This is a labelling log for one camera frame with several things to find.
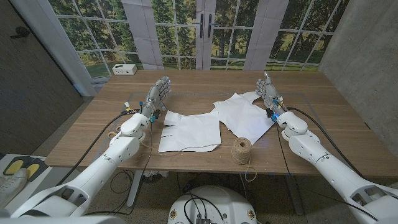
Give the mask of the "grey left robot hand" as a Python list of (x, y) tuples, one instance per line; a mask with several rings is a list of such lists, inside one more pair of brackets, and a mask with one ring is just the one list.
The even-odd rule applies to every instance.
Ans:
[(166, 110), (163, 100), (171, 92), (170, 78), (164, 76), (157, 80), (150, 88), (146, 100), (143, 102), (141, 114), (146, 116), (150, 122), (159, 118), (161, 112)]

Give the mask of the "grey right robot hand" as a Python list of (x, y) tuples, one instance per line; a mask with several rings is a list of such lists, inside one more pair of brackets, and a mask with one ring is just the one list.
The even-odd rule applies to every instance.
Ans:
[(256, 82), (256, 93), (263, 99), (266, 107), (267, 117), (278, 117), (287, 110), (282, 105), (283, 97), (281, 97), (274, 85), (271, 77), (267, 72), (264, 72), (265, 79), (258, 79)]

